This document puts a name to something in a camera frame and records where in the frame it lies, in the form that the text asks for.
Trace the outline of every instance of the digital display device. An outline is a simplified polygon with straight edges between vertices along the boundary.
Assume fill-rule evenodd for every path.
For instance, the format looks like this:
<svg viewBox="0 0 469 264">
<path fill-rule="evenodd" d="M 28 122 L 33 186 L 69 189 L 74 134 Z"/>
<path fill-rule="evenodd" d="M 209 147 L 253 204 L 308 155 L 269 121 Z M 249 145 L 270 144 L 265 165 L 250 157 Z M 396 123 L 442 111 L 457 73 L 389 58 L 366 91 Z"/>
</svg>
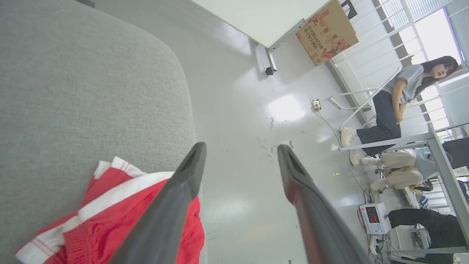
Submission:
<svg viewBox="0 0 469 264">
<path fill-rule="evenodd" d="M 370 223 L 379 223 L 378 213 L 376 207 L 366 207 L 366 214 Z"/>
</svg>

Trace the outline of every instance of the woman's hand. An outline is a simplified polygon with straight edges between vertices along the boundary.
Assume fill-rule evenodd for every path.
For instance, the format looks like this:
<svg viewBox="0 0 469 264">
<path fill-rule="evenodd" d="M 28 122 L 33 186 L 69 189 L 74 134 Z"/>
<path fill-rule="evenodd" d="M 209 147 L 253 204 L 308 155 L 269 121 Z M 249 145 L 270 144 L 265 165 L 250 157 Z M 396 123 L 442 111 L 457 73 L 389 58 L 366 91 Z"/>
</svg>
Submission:
<svg viewBox="0 0 469 264">
<path fill-rule="evenodd" d="M 404 117 L 402 116 L 401 113 L 396 113 L 396 124 L 399 124 L 404 120 Z"/>
<path fill-rule="evenodd" d="M 404 115 L 404 111 L 406 110 L 406 107 L 407 107 L 407 103 L 404 103 L 399 106 L 399 113 L 401 113 L 401 116 Z"/>
</svg>

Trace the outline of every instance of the black pants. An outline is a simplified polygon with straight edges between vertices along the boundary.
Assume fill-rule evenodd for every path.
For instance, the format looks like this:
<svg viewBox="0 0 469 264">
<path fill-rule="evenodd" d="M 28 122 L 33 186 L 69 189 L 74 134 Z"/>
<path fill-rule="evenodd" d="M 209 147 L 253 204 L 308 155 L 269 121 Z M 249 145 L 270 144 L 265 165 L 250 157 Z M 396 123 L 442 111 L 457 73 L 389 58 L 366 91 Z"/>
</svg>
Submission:
<svg viewBox="0 0 469 264">
<path fill-rule="evenodd" d="M 427 209 L 400 209 L 388 214 L 391 227 L 421 224 L 430 234 L 430 248 L 459 247 L 465 245 L 456 217 L 442 215 Z M 453 254 L 427 254 L 416 261 L 430 264 L 452 264 Z"/>
<path fill-rule="evenodd" d="M 373 102 L 376 109 L 376 126 L 356 130 L 362 144 L 400 138 L 401 127 L 396 124 L 393 96 L 388 92 L 381 91 L 373 98 Z M 392 146 L 364 148 L 363 150 L 366 154 L 374 156 Z"/>
</svg>

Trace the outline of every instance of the wall outlet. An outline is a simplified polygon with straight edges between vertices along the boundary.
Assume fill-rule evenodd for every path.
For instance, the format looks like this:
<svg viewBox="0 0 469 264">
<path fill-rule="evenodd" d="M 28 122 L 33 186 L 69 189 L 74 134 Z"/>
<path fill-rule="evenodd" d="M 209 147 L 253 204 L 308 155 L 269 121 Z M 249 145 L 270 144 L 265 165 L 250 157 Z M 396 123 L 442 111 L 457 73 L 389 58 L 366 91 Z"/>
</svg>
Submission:
<svg viewBox="0 0 469 264">
<path fill-rule="evenodd" d="M 313 108 L 315 110 L 321 110 L 321 103 L 319 102 L 319 99 L 316 99 L 315 101 L 311 99 L 311 104 L 313 104 Z"/>
</svg>

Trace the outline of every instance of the white sneaker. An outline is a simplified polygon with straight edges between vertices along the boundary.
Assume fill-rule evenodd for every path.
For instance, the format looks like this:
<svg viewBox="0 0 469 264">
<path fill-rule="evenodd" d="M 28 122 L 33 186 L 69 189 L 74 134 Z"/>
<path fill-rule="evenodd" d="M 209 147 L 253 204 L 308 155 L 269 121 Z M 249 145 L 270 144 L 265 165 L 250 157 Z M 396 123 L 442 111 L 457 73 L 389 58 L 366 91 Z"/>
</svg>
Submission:
<svg viewBox="0 0 469 264">
<path fill-rule="evenodd" d="M 353 128 L 344 127 L 340 132 L 340 141 L 342 143 L 342 147 L 350 147 L 350 143 L 353 142 L 355 139 L 355 135 L 352 133 Z"/>
<path fill-rule="evenodd" d="M 365 157 L 360 160 L 362 165 L 378 166 L 380 159 Z"/>
<path fill-rule="evenodd" d="M 361 148 L 350 150 L 350 162 L 354 166 L 360 164 L 360 160 L 363 159 L 365 156 L 366 154 Z"/>
<path fill-rule="evenodd" d="M 380 189 L 386 188 L 386 184 L 380 181 L 373 181 L 370 183 L 370 190 L 371 191 L 378 191 Z"/>
</svg>

